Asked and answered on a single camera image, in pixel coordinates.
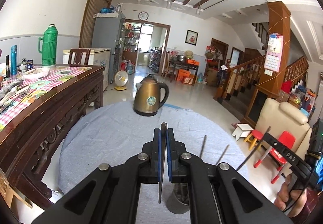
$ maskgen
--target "red checkered tablecloth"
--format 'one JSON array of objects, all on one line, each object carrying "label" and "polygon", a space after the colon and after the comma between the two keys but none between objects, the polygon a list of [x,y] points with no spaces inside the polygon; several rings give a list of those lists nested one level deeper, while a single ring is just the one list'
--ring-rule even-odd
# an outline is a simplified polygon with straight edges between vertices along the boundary
[{"label": "red checkered tablecloth", "polygon": [[22,76],[22,73],[18,73],[17,75],[11,76],[1,83],[1,87],[4,87],[11,82],[21,78],[23,80],[23,85],[31,85],[32,91],[30,95],[24,100],[22,103],[19,103],[21,98],[18,98],[15,102],[13,102],[8,108],[3,110],[0,113],[0,131],[15,117],[19,114],[23,109],[29,106],[35,99],[38,99],[43,94],[51,90],[52,88],[66,82],[67,80],[75,77],[87,70],[91,69],[91,67],[75,67],[75,66],[58,66],[55,69],[50,69],[47,77],[43,77],[36,80],[26,80]]}]

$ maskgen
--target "hand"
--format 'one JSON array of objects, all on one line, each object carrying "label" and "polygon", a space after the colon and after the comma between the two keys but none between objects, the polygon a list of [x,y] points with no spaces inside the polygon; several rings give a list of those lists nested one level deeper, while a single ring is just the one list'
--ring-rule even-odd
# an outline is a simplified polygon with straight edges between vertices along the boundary
[{"label": "hand", "polygon": [[[289,174],[285,180],[285,182],[282,184],[282,187],[280,188],[280,191],[277,194],[277,198],[274,202],[274,205],[278,207],[280,210],[284,210],[286,208],[286,202],[288,201],[288,184],[290,183],[290,180],[292,178],[292,174]],[[292,197],[293,201],[295,201],[298,196],[300,195],[301,190],[293,190],[290,193],[290,196]],[[292,218],[298,215],[303,207],[305,206],[307,200],[306,196],[306,189],[304,190],[303,194],[300,196],[299,200],[296,202],[296,204],[293,206],[292,210],[287,215],[288,217]]]}]

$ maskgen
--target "orange box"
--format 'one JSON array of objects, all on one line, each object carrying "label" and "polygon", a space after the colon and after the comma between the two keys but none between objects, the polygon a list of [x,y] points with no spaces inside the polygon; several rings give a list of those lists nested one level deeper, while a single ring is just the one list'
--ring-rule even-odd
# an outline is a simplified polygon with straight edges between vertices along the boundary
[{"label": "orange box", "polygon": [[193,59],[187,59],[186,62],[191,65],[198,65],[198,66],[200,65],[200,62],[195,61]]},{"label": "orange box", "polygon": [[179,69],[178,70],[178,74],[177,74],[176,81],[182,81],[183,77],[189,77],[190,74],[191,74],[190,71],[186,71],[184,69]]},{"label": "orange box", "polygon": [[182,83],[187,85],[192,85],[194,82],[195,75],[190,75],[189,77],[183,77]]}]

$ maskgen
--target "blue thermos bottle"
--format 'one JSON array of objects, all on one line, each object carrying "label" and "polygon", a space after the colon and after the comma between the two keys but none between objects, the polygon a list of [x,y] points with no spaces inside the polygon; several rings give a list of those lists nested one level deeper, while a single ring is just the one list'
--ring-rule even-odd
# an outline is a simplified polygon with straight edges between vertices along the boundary
[{"label": "blue thermos bottle", "polygon": [[10,53],[10,73],[11,75],[17,74],[17,45],[14,45],[11,47],[11,53]]}]

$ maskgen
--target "round table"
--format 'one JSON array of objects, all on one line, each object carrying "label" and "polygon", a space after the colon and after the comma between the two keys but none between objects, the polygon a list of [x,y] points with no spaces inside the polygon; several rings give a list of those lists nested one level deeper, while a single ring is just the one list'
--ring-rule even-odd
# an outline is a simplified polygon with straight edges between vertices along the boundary
[{"label": "round table", "polygon": [[[81,118],[68,133],[59,159],[59,187],[66,194],[100,163],[111,166],[141,152],[143,144],[153,139],[155,128],[162,122],[173,128],[175,140],[183,142],[186,150],[199,155],[204,135],[207,135],[202,159],[215,164],[230,144],[222,162],[237,168],[245,159],[232,136],[206,117],[192,110],[164,105],[153,117],[136,114],[133,102],[119,102],[94,110]],[[246,165],[239,171],[248,179]],[[171,213],[166,201],[173,190],[168,181],[165,159],[162,202],[158,204],[158,185],[142,184],[136,223],[190,223],[190,214]]]}]

